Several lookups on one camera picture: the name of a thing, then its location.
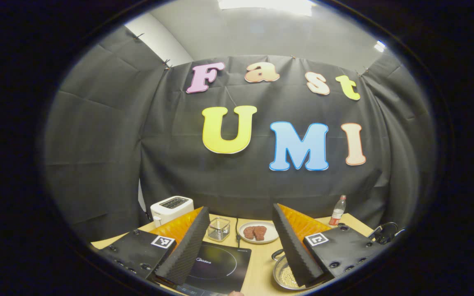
plastic bottle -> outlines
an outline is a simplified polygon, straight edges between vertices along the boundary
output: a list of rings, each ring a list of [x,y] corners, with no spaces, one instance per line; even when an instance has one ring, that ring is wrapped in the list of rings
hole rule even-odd
[[[341,195],[334,207],[334,212],[332,213],[332,217],[330,217],[329,225],[336,226],[339,223],[341,216],[345,212],[345,208],[346,208],[346,195]]]

ceiling light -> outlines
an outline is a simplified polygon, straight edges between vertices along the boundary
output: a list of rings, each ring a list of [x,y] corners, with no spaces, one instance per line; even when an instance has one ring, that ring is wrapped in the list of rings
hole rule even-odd
[[[380,41],[376,41],[376,45],[374,45],[374,48],[382,53],[385,50],[385,44]]]
[[[313,2],[309,0],[218,0],[221,10],[233,8],[269,8],[312,16]]]

foam letter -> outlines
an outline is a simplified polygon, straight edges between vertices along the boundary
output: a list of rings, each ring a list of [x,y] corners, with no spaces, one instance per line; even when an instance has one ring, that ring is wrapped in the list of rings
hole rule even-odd
[[[347,75],[341,75],[336,77],[336,81],[341,83],[341,88],[343,89],[344,94],[349,99],[358,100],[360,99],[360,94],[354,92],[352,86],[356,86],[356,82],[350,80]]]
[[[209,82],[215,81],[217,77],[217,70],[224,69],[223,62],[216,62],[215,64],[207,64],[193,67],[193,79],[191,79],[191,86],[186,90],[188,94],[205,92],[207,85],[204,81],[207,79]]]
[[[310,157],[305,163],[309,171],[327,170],[329,164],[325,156],[325,135],[329,128],[322,123],[312,123],[301,141],[290,122],[278,121],[270,124],[270,129],[275,132],[275,157],[270,163],[270,170],[286,171],[290,164],[286,161],[286,152],[290,154],[296,170],[303,166],[303,161],[310,152]]]
[[[345,159],[345,162],[348,165],[364,164],[367,159],[363,156],[361,150],[361,125],[357,123],[345,123],[341,125],[341,129],[346,133],[346,142],[349,146],[349,156]]]
[[[224,107],[210,107],[202,111],[204,129],[202,141],[208,150],[215,153],[233,154],[244,150],[252,137],[252,115],[257,112],[254,106],[239,106],[233,109],[239,115],[239,129],[233,140],[224,140],[221,137],[222,116],[228,113]]]
[[[330,94],[330,88],[325,83],[327,82],[327,80],[325,79],[325,77],[323,77],[323,75],[314,72],[307,72],[304,76],[308,80],[308,88],[310,88],[313,93],[320,95]]]
[[[246,70],[249,72],[244,76],[244,80],[248,82],[276,81],[281,77],[275,73],[275,66],[270,62],[256,62],[246,67]]]

letter m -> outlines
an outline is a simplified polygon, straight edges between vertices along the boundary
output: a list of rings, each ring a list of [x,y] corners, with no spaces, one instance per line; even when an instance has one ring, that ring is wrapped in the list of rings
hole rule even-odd
[[[310,152],[310,157],[305,163],[305,168],[309,171],[327,170],[325,155],[325,135],[329,128],[322,123],[312,123],[303,140],[297,135],[290,122],[278,121],[270,124],[270,129],[275,132],[275,157],[270,163],[270,170],[286,171],[290,164],[286,161],[286,152],[290,155],[294,167],[299,170],[303,166],[303,161]]]

letter u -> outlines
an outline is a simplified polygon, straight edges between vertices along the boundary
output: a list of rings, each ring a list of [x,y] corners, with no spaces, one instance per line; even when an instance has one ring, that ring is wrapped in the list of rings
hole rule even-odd
[[[233,140],[221,137],[222,116],[228,113],[225,107],[210,107],[202,111],[204,128],[202,141],[208,150],[215,153],[233,154],[244,150],[252,138],[252,115],[257,112],[254,106],[239,106],[233,109],[239,115],[239,129]]]

